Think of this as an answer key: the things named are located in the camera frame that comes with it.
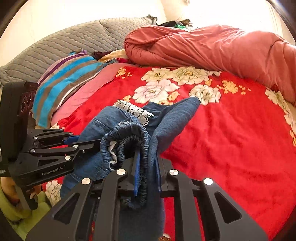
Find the green sleeve left forearm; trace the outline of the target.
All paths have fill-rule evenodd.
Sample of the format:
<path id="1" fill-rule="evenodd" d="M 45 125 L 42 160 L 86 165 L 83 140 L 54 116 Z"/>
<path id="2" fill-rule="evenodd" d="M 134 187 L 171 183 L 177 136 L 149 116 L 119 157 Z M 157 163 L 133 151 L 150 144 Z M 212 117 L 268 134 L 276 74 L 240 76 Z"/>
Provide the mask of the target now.
<path id="1" fill-rule="evenodd" d="M 1 211 L 18 236 L 25 240 L 28 232 L 51 209 L 51 205 L 45 192 L 38 195 L 38 207 L 35 210 L 23 209 L 21 204 L 14 206 L 1 189 Z"/>

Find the left hand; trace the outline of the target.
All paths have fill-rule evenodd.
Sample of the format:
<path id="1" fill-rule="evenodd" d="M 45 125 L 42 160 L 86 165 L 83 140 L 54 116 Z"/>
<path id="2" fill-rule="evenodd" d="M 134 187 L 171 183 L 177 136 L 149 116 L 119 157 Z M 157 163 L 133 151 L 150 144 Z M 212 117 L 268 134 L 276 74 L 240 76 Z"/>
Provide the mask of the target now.
<path id="1" fill-rule="evenodd" d="M 16 191 L 17 188 L 18 186 L 11 177 L 1 177 L 1 207 L 22 207 L 20 198 Z M 41 185 L 34 186 L 30 190 L 27 190 L 26 193 L 29 197 L 37 197 L 38 201 L 47 200 L 44 192 L 42 191 Z"/>

